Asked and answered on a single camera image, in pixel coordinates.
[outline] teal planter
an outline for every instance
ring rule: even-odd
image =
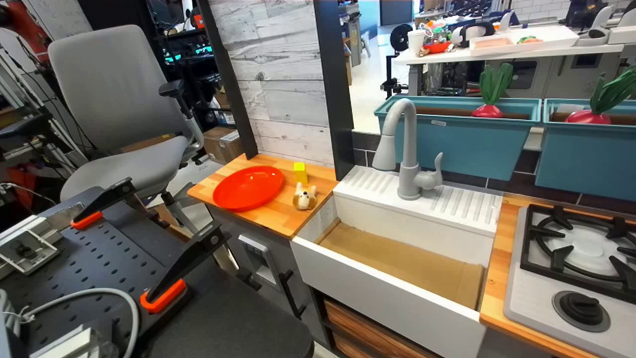
[[[536,185],[636,201],[636,125],[550,122],[560,104],[587,99],[546,99],[543,144]],[[623,101],[607,114],[636,115],[636,101]]]
[[[380,129],[389,108],[397,100],[408,98],[416,107],[475,110],[482,99],[470,97],[392,96],[376,111]],[[444,152],[441,168],[486,178],[509,180],[528,133],[540,119],[540,99],[503,98],[497,107],[504,113],[522,113],[528,120],[506,118],[417,115],[417,160],[425,168],[433,168],[433,160]],[[404,118],[397,125],[396,160],[402,161]]]

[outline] gray faucet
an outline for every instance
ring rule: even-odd
[[[396,167],[395,133],[400,116],[404,113],[404,153],[399,168],[397,195],[404,200],[420,197],[420,188],[430,190],[441,185],[441,158],[435,157],[435,171],[421,171],[417,162],[417,114],[415,105],[408,98],[396,101],[387,114],[382,128],[378,150],[373,158],[373,167],[379,170],[393,170]]]

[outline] red bowl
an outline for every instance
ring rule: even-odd
[[[253,166],[223,179],[212,198],[219,207],[230,211],[252,210],[275,198],[283,181],[282,172],[275,167]]]
[[[446,51],[448,46],[450,46],[450,41],[424,45],[424,48],[429,51],[429,54],[439,54],[440,52]]]

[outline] white cup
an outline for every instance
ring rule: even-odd
[[[413,30],[408,32],[408,50],[411,54],[417,56],[424,46],[425,30]]]

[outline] office chair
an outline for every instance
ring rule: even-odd
[[[60,199],[129,176],[140,198],[161,194],[177,221],[197,232],[183,213],[183,207],[196,203],[186,194],[192,183],[174,197],[166,187],[201,149],[203,133],[184,102],[183,81],[166,83],[141,29],[125,25],[77,34],[54,41],[48,53],[72,115],[99,150],[177,134],[84,164],[66,181]]]

